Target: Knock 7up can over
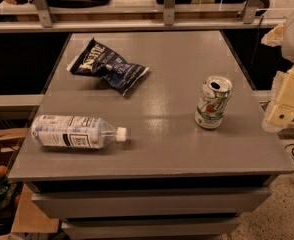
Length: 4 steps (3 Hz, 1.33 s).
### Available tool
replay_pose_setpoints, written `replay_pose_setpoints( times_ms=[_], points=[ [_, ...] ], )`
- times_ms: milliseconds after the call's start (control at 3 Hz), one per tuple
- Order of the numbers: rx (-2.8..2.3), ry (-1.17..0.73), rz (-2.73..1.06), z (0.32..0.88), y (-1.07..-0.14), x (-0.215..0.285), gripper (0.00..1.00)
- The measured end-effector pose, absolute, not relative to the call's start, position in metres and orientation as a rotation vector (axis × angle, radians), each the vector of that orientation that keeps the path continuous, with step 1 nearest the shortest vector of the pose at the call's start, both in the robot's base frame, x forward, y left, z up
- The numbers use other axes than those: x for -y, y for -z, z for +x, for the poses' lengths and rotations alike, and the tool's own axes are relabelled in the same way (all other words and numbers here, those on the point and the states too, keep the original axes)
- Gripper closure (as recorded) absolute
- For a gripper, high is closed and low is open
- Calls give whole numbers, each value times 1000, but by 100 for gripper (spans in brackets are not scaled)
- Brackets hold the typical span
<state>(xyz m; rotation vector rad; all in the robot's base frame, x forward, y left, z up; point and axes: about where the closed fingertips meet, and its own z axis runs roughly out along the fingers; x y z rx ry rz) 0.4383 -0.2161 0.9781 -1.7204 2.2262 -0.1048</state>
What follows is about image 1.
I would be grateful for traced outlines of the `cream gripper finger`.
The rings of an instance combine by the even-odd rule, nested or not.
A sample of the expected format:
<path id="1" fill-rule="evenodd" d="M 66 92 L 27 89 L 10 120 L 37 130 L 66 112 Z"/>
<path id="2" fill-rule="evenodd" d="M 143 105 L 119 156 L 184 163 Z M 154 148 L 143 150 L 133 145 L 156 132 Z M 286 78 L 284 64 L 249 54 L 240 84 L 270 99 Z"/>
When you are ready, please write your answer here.
<path id="1" fill-rule="evenodd" d="M 266 46 L 276 47 L 281 46 L 283 42 L 284 24 L 280 23 L 261 39 L 261 43 Z"/>
<path id="2" fill-rule="evenodd" d="M 271 100 L 267 105 L 262 128 L 279 132 L 294 119 L 294 66 L 287 72 L 278 71 L 273 79 Z"/>

